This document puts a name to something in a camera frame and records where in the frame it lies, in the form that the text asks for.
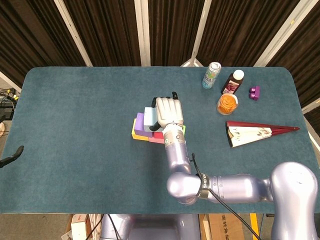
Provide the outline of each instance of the purple block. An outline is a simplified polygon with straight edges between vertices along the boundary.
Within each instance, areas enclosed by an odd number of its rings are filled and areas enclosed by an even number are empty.
[[[154,133],[146,132],[144,130],[144,117],[145,117],[145,114],[141,112],[138,112],[138,114],[136,115],[134,133],[140,136],[152,138],[154,136]]]
[[[249,98],[253,100],[258,100],[260,98],[260,86],[251,87],[249,91]]]

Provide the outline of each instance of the white pole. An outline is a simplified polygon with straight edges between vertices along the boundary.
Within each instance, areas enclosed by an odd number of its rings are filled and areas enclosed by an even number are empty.
[[[151,66],[148,0],[134,0],[141,66]]]
[[[68,9],[65,5],[64,0],[54,0],[54,3],[56,5],[56,7],[58,8],[58,10],[61,14],[61,17],[64,20],[64,23],[65,23],[66,27],[68,28],[68,30],[69,30],[69,32],[75,42],[75,45],[78,48],[78,50],[79,50],[79,52],[85,62],[85,65],[87,67],[92,67],[93,64],[89,58],[89,55],[87,53],[87,50],[86,50],[83,42],[81,41],[81,38],[78,34],[78,31],[76,29],[74,22],[72,21],[72,18],[68,12]]]
[[[276,55],[278,50],[305,19],[318,0],[301,0],[293,9],[289,17],[275,34],[269,45],[254,64],[254,67],[265,67]]]
[[[7,82],[11,87],[13,87],[18,93],[21,93],[21,88],[18,87],[10,78],[8,78],[2,71],[0,71],[0,79]]]
[[[196,32],[196,37],[195,37],[195,41],[194,41],[194,45],[193,45],[192,55],[191,55],[190,60],[188,60],[188,61],[190,61],[189,66],[193,66],[195,63],[195,59],[196,59],[198,51],[199,51],[201,39],[204,34],[204,29],[205,29],[206,22],[207,22],[207,18],[208,18],[210,6],[211,6],[211,1],[212,0],[205,0],[204,1],[202,13],[201,13],[201,18],[200,18],[198,30]]]
[[[302,114],[306,114],[317,107],[320,107],[320,97],[314,100],[313,102],[309,103],[307,106],[303,107]]]
[[[314,139],[314,137],[310,134],[310,132],[308,132],[309,137],[311,142],[314,144],[315,148],[318,150],[318,152],[320,153],[320,146],[319,144],[316,142],[316,140]]]

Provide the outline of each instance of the yellow block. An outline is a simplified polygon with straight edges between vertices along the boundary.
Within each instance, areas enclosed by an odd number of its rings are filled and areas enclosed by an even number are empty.
[[[133,121],[132,132],[131,132],[132,138],[135,140],[149,141],[149,138],[147,136],[140,136],[135,133],[135,125],[136,125],[136,119],[134,119]]]
[[[251,220],[251,228],[255,233],[259,236],[259,230],[258,230],[258,220],[257,220],[257,214],[255,213],[250,213],[250,220]],[[252,234],[252,239],[253,240],[258,240],[255,235]]]

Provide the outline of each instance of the small bottle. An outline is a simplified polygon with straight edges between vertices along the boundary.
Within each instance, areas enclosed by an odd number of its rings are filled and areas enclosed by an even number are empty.
[[[231,73],[227,81],[225,82],[221,93],[222,94],[235,94],[244,80],[245,73],[242,70],[235,70]]]
[[[220,71],[221,71],[221,64],[218,62],[211,62],[202,80],[202,87],[204,89],[212,88]]]

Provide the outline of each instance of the black cable on floor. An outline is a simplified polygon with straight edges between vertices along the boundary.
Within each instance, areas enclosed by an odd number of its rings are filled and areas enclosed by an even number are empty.
[[[231,207],[229,207],[227,204],[225,204],[220,197],[218,197],[217,194],[214,193],[214,191],[209,188],[210,193],[215,197],[215,199],[221,203],[226,209],[228,209],[233,215],[235,215],[249,230],[250,232],[258,239],[258,240],[262,240],[259,235],[250,227],[250,225],[242,218],[238,215],[238,213],[236,213]]]
[[[89,233],[89,235],[86,237],[85,240],[88,240],[91,236],[91,234],[94,232],[94,230],[98,227],[98,225],[101,223],[102,219],[104,218],[104,214],[102,214],[100,221],[94,226],[94,228],[91,230],[91,232]]]
[[[262,214],[262,219],[261,219],[261,224],[260,224],[260,231],[259,231],[259,235],[261,236],[261,231],[262,231],[262,224],[264,223],[264,216],[265,214]]]
[[[112,223],[112,226],[113,226],[113,229],[114,229],[114,233],[115,233],[115,236],[116,236],[116,240],[119,240],[119,238],[121,238],[121,237],[120,237],[120,234],[118,233],[118,230],[117,230],[117,228],[116,228],[116,226],[115,226],[115,223],[114,223],[114,221],[112,220],[110,214],[108,214],[108,217],[109,217],[109,219],[110,219],[110,221],[111,221],[111,223]]]

